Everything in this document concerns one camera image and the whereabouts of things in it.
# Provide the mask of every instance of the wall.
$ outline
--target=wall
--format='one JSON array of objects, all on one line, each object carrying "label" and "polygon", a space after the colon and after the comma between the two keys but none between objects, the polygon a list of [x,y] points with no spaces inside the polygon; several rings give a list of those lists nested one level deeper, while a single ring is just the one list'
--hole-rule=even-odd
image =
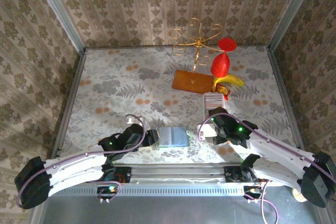
[{"label": "wall", "polygon": [[276,57],[302,138],[336,162],[336,0],[304,0]]},{"label": "wall", "polygon": [[24,223],[14,178],[53,147],[78,54],[46,0],[0,0],[0,223]]},{"label": "wall", "polygon": [[62,0],[85,47],[172,45],[192,17],[224,26],[238,44],[267,44],[289,0]]}]

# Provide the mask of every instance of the wooden board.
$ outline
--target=wooden board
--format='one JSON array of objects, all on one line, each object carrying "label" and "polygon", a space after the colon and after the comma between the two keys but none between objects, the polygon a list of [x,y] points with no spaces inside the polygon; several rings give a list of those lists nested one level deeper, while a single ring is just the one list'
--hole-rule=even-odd
[{"label": "wooden board", "polygon": [[195,73],[194,83],[191,83],[193,79],[193,73],[177,70],[173,81],[172,88],[178,90],[184,90],[188,92],[204,94],[211,92],[214,77],[207,74]]}]

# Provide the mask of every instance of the yellow banana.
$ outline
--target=yellow banana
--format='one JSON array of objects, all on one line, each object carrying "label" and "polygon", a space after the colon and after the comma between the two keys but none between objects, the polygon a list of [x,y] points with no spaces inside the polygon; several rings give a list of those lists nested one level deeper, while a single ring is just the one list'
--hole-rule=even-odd
[{"label": "yellow banana", "polygon": [[212,86],[212,92],[215,92],[217,83],[220,82],[228,82],[237,86],[244,86],[244,82],[240,80],[238,77],[233,76],[232,74],[227,74],[225,77],[215,78],[214,85]]}]

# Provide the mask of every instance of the floral tablecloth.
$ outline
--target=floral tablecloth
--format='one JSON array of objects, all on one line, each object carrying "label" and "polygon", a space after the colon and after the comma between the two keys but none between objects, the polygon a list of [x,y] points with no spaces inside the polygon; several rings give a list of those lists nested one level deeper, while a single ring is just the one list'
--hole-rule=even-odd
[{"label": "floral tablecloth", "polygon": [[[217,55],[207,49],[201,53],[211,62]],[[244,148],[231,144],[219,147],[197,139],[196,126],[203,119],[202,95],[171,88],[176,69],[190,71],[194,55],[195,48],[186,48],[182,56],[172,54],[171,47],[88,50],[62,156],[123,132],[129,126],[124,116],[133,113],[145,118],[148,129],[187,126],[190,146],[144,147],[118,163],[241,162],[249,154]],[[226,109],[294,145],[266,47],[238,47],[228,55],[229,72],[244,80],[245,86],[226,85],[231,89]],[[196,72],[211,74],[210,67],[197,66]]]}]

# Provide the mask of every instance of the gold wire sculpture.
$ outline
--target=gold wire sculpture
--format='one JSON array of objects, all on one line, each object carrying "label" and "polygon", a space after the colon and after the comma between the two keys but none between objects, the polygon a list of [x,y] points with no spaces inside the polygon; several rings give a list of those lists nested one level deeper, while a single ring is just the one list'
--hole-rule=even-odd
[{"label": "gold wire sculpture", "polygon": [[195,61],[194,61],[194,66],[193,66],[193,77],[191,79],[191,83],[194,83],[195,82],[194,75],[195,75],[195,70],[196,70],[197,64],[199,64],[201,66],[205,66],[205,65],[208,65],[210,63],[210,58],[209,58],[208,55],[202,56],[201,62],[198,61],[198,58],[200,56],[199,49],[201,47],[206,47],[206,48],[209,48],[209,49],[214,50],[214,51],[224,52],[223,50],[212,48],[212,47],[209,47],[209,46],[205,45],[205,43],[207,41],[209,41],[209,40],[217,37],[218,35],[220,35],[223,32],[224,29],[223,29],[223,27],[220,24],[212,24],[211,28],[212,28],[213,31],[216,31],[216,34],[213,35],[213,36],[211,36],[210,38],[204,39],[203,37],[201,37],[202,22],[201,22],[200,19],[198,19],[198,18],[191,18],[191,19],[188,20],[187,23],[190,26],[196,26],[197,24],[199,25],[197,37],[189,36],[188,34],[186,34],[180,28],[174,28],[174,29],[172,29],[169,32],[169,35],[171,37],[173,37],[174,39],[176,39],[176,40],[180,37],[180,35],[182,35],[182,36],[187,37],[191,41],[193,41],[192,43],[188,43],[188,44],[183,44],[183,43],[177,43],[177,44],[175,44],[173,46],[173,48],[172,48],[173,49],[173,53],[175,55],[182,55],[184,53],[184,49],[183,48],[176,48],[178,46],[194,46],[194,47],[197,48],[197,50],[196,50],[196,56],[195,56]]}]

